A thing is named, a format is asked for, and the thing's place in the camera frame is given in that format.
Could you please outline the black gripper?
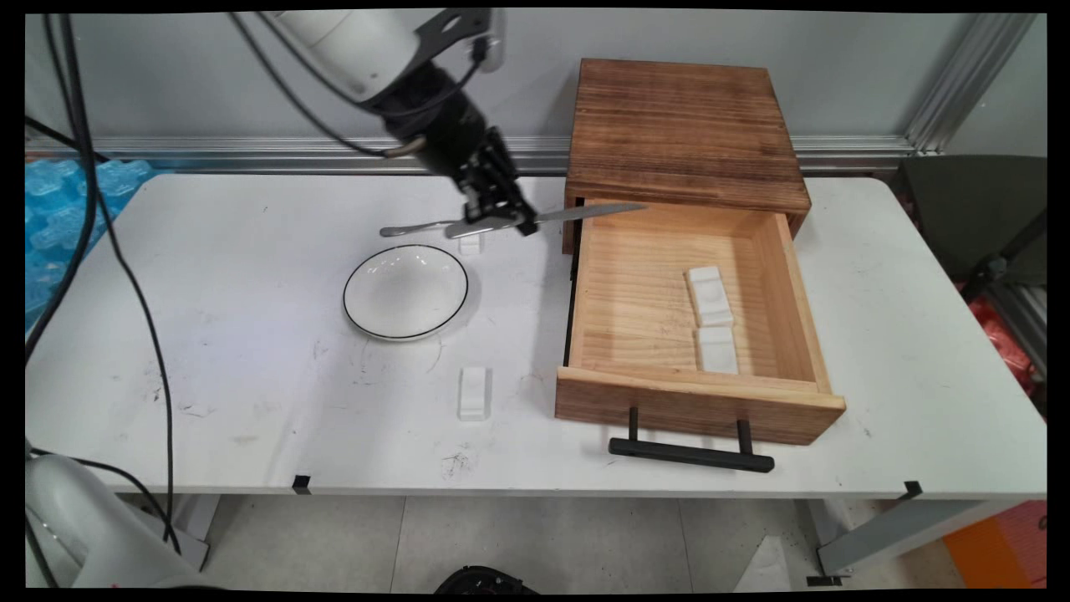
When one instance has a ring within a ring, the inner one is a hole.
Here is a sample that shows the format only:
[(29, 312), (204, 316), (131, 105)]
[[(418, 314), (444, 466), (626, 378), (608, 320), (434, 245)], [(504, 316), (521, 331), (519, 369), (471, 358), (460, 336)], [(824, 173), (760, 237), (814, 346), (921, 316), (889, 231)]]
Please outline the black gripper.
[(463, 221), (511, 218), (524, 237), (538, 232), (538, 216), (518, 185), (519, 171), (501, 132), (457, 87), (450, 74), (423, 64), (370, 101), (385, 128), (402, 142), (424, 138), (415, 153), (438, 176), (459, 181), (465, 194)]

